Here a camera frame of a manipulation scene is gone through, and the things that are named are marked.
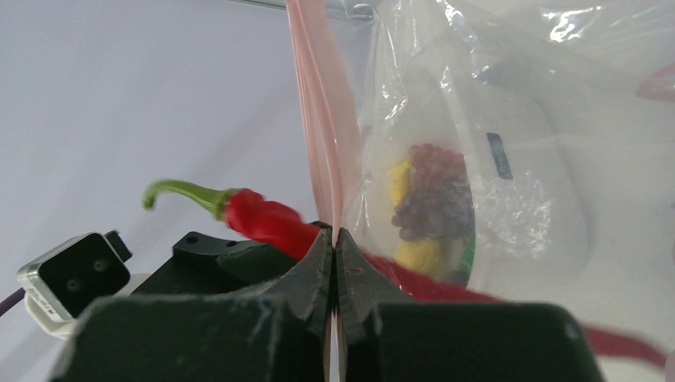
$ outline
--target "camera lens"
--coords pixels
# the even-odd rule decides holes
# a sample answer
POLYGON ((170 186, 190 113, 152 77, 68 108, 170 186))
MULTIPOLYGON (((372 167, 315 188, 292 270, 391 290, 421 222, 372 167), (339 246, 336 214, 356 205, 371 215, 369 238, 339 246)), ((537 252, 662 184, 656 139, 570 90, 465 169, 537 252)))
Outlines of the camera lens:
POLYGON ((65 287, 71 292, 77 292, 82 288, 82 283, 78 279, 70 279, 66 282, 65 287))
POLYGON ((107 269, 107 261, 99 259, 94 262, 94 270, 97 272, 103 272, 107 269))

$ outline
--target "cable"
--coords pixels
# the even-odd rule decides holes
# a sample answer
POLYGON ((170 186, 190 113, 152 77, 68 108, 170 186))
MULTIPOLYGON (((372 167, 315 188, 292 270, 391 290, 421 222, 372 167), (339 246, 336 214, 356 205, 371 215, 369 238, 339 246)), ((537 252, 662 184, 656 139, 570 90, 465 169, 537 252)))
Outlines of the cable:
POLYGON ((5 298, 2 302, 0 302, 0 317, 17 305, 23 299, 24 294, 25 291, 23 289, 19 289, 16 292, 10 294, 8 298, 5 298))

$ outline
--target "camera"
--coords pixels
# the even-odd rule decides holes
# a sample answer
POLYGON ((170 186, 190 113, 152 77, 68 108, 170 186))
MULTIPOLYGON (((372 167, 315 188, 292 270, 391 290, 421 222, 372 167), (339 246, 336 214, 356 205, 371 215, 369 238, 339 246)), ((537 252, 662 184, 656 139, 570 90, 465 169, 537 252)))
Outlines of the camera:
POLYGON ((96 298, 122 289, 131 257, 117 231, 73 237, 22 267, 18 281, 55 322, 76 319, 96 298))

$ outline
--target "bunch of grapes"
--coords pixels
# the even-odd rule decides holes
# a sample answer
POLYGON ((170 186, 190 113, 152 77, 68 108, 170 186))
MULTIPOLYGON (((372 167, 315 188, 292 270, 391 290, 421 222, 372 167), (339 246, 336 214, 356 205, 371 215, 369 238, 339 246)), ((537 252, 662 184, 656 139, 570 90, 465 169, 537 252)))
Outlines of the bunch of grapes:
POLYGON ((467 239, 474 209, 464 157, 431 144, 410 148, 411 192, 396 206, 392 224, 402 240, 467 239))

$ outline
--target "clear plastic bag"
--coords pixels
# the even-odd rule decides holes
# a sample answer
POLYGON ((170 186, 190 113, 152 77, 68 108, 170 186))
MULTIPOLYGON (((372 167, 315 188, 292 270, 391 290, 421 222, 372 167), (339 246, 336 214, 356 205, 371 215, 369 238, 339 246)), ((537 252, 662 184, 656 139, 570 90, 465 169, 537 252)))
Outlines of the clear plastic bag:
POLYGON ((370 46, 341 59, 319 1, 288 8, 321 219, 440 282, 675 345, 675 104, 461 1, 345 4, 335 35, 370 46))

